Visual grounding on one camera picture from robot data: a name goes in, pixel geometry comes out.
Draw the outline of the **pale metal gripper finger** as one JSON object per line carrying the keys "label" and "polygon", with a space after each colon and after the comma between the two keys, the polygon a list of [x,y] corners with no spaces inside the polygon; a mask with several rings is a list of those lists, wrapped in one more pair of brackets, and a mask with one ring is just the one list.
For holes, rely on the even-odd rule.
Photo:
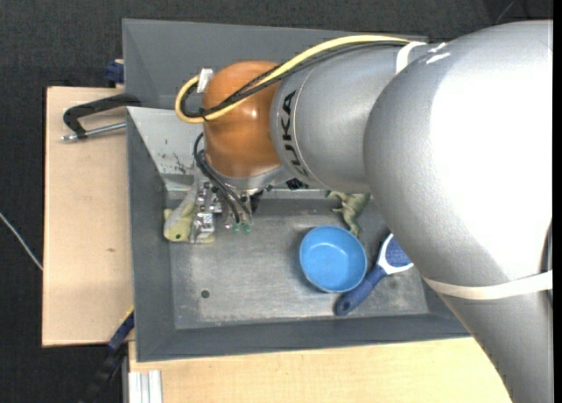
{"label": "pale metal gripper finger", "polygon": [[213,191],[212,183],[209,180],[199,180],[197,185],[187,192],[178,210],[182,218],[194,217],[199,213],[219,213],[220,200]]}
{"label": "pale metal gripper finger", "polygon": [[215,240],[215,225],[213,214],[196,212],[191,221],[191,231],[188,241],[191,244],[205,244]]}

